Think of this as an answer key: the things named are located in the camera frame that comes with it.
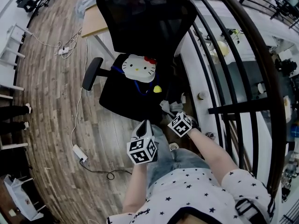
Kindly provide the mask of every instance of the white marker cube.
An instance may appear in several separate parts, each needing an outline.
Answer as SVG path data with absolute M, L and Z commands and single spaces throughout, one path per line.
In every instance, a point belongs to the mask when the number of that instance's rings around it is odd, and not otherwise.
M 152 162 L 156 151 L 154 136 L 127 143 L 127 154 L 134 164 Z
M 179 137 L 183 137 L 192 129 L 191 120 L 181 112 L 176 118 L 168 125 Z

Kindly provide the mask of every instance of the yellow tag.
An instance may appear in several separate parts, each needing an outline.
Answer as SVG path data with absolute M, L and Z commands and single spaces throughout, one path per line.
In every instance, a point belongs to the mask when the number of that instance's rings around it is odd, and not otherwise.
M 154 92 L 155 92 L 155 93 L 160 93 L 160 92 L 162 92 L 161 87 L 160 87 L 159 85 L 156 85 L 156 86 L 154 87 Z

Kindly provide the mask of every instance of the black pants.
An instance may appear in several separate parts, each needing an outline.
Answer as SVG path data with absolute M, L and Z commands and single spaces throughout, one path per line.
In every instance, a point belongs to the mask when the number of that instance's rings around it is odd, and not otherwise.
M 0 134 L 7 134 L 25 129 L 24 122 L 1 122 L 19 115 L 29 113 L 27 106 L 6 106 L 0 107 Z

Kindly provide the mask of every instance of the hello kitty cushion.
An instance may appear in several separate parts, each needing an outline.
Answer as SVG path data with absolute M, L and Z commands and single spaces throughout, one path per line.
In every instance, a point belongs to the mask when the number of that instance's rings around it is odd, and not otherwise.
M 146 56 L 129 55 L 121 68 L 127 78 L 149 83 L 155 78 L 156 63 Z

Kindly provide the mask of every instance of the white shirt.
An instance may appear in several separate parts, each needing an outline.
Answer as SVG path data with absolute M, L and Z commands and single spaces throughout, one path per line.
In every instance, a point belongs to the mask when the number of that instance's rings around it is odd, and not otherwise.
M 136 213 L 111 216 L 107 223 L 176 223 L 183 213 L 207 223 L 222 224 L 250 223 L 248 220 L 258 213 L 269 223 L 273 211 L 274 201 L 265 186 L 245 170 L 227 173 L 219 185 L 211 170 L 186 168 L 157 180 L 148 190 L 146 203 Z

